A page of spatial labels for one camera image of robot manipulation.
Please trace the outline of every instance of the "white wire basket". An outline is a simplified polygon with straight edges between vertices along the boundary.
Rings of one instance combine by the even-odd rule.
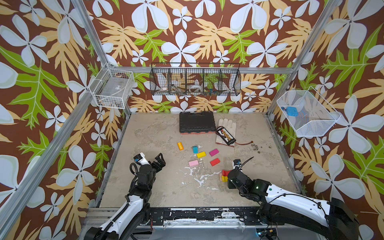
[[[135,82],[133,72],[111,68],[96,80],[99,83],[92,96],[97,106],[124,109]]]
[[[287,91],[277,100],[280,108],[296,108],[297,116],[289,116],[284,110],[282,112],[298,137],[322,137],[341,117],[341,114],[321,94],[316,92],[315,96],[310,90],[316,92],[313,88]]]

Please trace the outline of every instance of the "white glove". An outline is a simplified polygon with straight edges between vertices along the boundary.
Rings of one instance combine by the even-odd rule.
[[[228,120],[227,118],[225,119],[220,118],[218,120],[217,127],[220,127],[220,126],[224,127],[233,136],[233,138],[236,138],[236,122],[235,121]],[[216,143],[228,146],[219,135],[216,135]]]

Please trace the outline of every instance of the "blue object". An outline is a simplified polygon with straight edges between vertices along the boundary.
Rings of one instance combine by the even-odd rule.
[[[292,116],[292,117],[296,117],[298,116],[299,114],[297,113],[297,109],[295,107],[287,107],[285,109],[285,111],[287,112],[287,115],[288,116]]]
[[[193,154],[197,154],[199,152],[197,149],[197,146],[193,146],[192,150],[193,150]]]

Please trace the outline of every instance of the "black wire basket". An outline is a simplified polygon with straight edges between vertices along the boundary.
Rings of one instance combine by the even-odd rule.
[[[202,66],[172,67],[170,63],[151,63],[149,75],[152,95],[210,95],[240,94],[240,64],[199,63]]]

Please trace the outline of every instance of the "concrete floor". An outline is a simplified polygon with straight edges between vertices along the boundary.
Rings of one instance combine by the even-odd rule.
[[[149,200],[152,207],[231,207],[255,206],[238,194],[238,190],[228,189],[226,182],[219,181],[221,170],[231,170],[232,161],[242,162],[254,156],[244,167],[243,172],[251,179],[270,181],[286,190],[296,189],[265,122],[263,114],[214,114],[217,124],[220,118],[236,121],[236,140],[240,143],[253,141],[253,144],[235,147],[218,145],[215,134],[179,133],[178,114],[133,114],[129,120],[111,176],[102,197],[100,207],[120,207],[129,190],[133,175],[129,165],[133,156],[143,152],[152,161],[163,153],[166,166],[156,175],[156,181]],[[180,151],[177,143],[182,142]],[[199,152],[206,157],[199,165],[189,168],[188,161],[197,159],[192,146],[201,145]],[[219,153],[211,157],[209,152],[217,148]],[[220,159],[211,166],[210,161]]]

